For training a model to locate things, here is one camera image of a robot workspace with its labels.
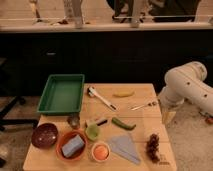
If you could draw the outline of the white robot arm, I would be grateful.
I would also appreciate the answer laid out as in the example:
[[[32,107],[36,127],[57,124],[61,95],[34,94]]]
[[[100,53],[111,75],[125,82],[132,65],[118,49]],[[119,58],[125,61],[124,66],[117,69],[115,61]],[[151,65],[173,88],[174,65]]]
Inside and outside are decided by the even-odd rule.
[[[168,70],[164,76],[165,86],[158,94],[162,123],[168,124],[186,99],[197,105],[202,114],[213,117],[213,87],[204,80],[207,69],[198,61]]]

